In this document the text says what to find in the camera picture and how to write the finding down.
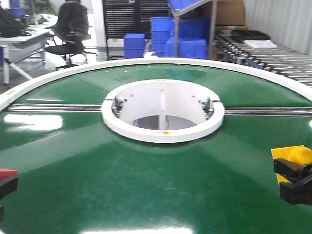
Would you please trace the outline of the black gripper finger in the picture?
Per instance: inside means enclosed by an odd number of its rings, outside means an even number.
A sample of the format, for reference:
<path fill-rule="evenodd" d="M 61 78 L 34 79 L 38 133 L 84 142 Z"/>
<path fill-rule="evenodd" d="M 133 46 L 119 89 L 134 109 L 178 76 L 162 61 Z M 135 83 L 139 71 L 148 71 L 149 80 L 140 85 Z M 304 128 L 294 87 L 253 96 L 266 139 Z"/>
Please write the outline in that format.
<path fill-rule="evenodd" d="M 15 192 L 18 189 L 19 178 L 16 176 L 9 176 L 0 180 L 0 199 Z"/>
<path fill-rule="evenodd" d="M 287 180 L 302 180 L 312 174 L 312 164 L 300 165 L 298 163 L 277 158 L 273 160 L 274 172 Z"/>
<path fill-rule="evenodd" d="M 292 205 L 312 204 L 312 176 L 298 181 L 297 183 L 279 183 L 280 198 Z"/>

